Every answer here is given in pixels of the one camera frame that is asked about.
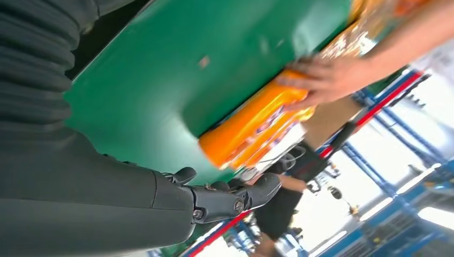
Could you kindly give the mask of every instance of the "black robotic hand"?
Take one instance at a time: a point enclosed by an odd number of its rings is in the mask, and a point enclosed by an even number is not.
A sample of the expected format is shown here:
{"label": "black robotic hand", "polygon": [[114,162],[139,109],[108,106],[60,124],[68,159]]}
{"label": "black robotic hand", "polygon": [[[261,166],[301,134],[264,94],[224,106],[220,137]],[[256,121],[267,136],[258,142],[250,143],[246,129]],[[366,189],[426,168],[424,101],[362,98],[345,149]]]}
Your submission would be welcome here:
{"label": "black robotic hand", "polygon": [[0,0],[0,256],[119,256],[168,246],[197,222],[235,217],[277,191],[273,176],[228,191],[186,186],[190,178],[180,175],[188,169],[166,179],[99,154],[65,126],[71,50],[100,15],[131,1]]}
{"label": "black robotic hand", "polygon": [[[186,167],[175,174],[164,175],[172,183],[183,186],[196,176],[196,171]],[[253,186],[240,185],[235,188],[183,186],[194,195],[193,217],[197,223],[234,218],[244,211],[263,206],[280,187],[280,179],[272,173],[264,174]]]}

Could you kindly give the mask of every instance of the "green surface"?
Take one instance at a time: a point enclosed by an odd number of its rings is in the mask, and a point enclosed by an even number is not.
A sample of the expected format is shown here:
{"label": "green surface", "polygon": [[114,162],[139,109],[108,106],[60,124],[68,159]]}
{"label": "green surface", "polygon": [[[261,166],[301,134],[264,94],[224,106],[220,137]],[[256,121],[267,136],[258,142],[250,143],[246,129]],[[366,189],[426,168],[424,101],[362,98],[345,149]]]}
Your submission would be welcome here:
{"label": "green surface", "polygon": [[191,166],[195,184],[230,178],[197,137],[336,34],[349,10],[347,0],[157,0],[76,79],[68,124],[122,161]]}

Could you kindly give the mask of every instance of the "orange packaging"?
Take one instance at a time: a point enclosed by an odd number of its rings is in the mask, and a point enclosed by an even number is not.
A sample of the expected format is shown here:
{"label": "orange packaging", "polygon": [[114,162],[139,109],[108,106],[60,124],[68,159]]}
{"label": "orange packaging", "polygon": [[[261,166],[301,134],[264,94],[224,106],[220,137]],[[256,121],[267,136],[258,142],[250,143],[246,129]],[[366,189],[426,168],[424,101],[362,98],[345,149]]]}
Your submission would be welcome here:
{"label": "orange packaging", "polygon": [[396,3],[395,15],[398,17],[408,15],[431,0],[399,0]]}
{"label": "orange packaging", "polygon": [[[279,76],[299,79],[304,75],[285,70]],[[308,91],[271,81],[217,128],[199,139],[211,163],[225,169],[254,167],[296,124],[310,118],[314,108],[286,111],[285,106],[302,101]]]}

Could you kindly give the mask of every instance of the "black sleeve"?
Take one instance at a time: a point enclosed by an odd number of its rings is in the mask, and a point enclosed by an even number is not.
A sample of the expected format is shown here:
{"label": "black sleeve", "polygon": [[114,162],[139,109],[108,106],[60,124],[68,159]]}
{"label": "black sleeve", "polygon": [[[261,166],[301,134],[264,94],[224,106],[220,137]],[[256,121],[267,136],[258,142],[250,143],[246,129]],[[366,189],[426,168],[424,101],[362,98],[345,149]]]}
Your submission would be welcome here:
{"label": "black sleeve", "polygon": [[79,34],[131,0],[0,0],[0,255],[147,250],[185,240],[192,194],[98,154],[64,120]]}

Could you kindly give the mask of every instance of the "bright light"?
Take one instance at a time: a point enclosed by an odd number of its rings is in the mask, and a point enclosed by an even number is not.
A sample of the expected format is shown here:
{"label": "bright light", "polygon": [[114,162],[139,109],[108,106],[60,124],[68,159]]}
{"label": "bright light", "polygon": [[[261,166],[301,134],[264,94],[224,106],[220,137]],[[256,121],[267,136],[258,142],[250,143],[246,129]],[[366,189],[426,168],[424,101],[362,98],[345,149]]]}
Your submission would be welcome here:
{"label": "bright light", "polygon": [[381,211],[384,207],[386,207],[391,202],[392,202],[392,198],[391,197],[388,197],[388,198],[384,199],[383,201],[379,202],[379,204],[377,204],[376,206],[372,207],[372,209],[370,209],[368,212],[364,213],[364,215],[362,215],[359,218],[359,221],[366,221],[366,220],[370,219],[372,216],[374,216],[376,213]]}
{"label": "bright light", "polygon": [[342,231],[339,234],[333,236],[328,242],[324,243],[322,246],[317,248],[313,253],[309,255],[309,257],[317,257],[319,254],[321,254],[323,251],[328,249],[331,245],[333,245],[335,242],[339,241],[341,238],[344,237],[344,235],[347,234],[347,231]]}
{"label": "bright light", "polygon": [[426,221],[454,230],[454,213],[452,212],[426,207],[418,215]]}
{"label": "bright light", "polygon": [[432,167],[425,170],[419,176],[413,178],[407,184],[405,184],[404,186],[399,188],[399,190],[397,190],[397,194],[403,194],[403,193],[407,192],[409,189],[411,189],[413,186],[417,185],[419,182],[421,182],[421,180],[423,180],[425,177],[429,176],[429,174],[434,172],[434,170],[439,167],[441,167],[441,164],[435,163],[434,165],[432,165]]}
{"label": "bright light", "polygon": [[[407,192],[409,189],[411,189],[413,186],[417,185],[419,182],[421,182],[421,180],[423,180],[429,174],[434,172],[434,170],[436,168],[439,168],[439,167],[441,167],[441,164],[435,163],[434,165],[432,165],[432,167],[430,167],[429,169],[427,169],[426,171],[421,173],[419,176],[413,178],[407,184],[405,184],[404,186],[399,188],[399,190],[397,190],[397,194],[403,194],[403,193]],[[384,207],[386,207],[391,202],[392,202],[391,197],[384,199],[378,205],[372,207],[372,209],[370,209],[368,212],[364,213],[364,215],[362,215],[359,218],[359,221],[366,221],[366,220],[370,219],[372,216],[374,216],[376,213],[378,213],[380,210],[382,210]]]}

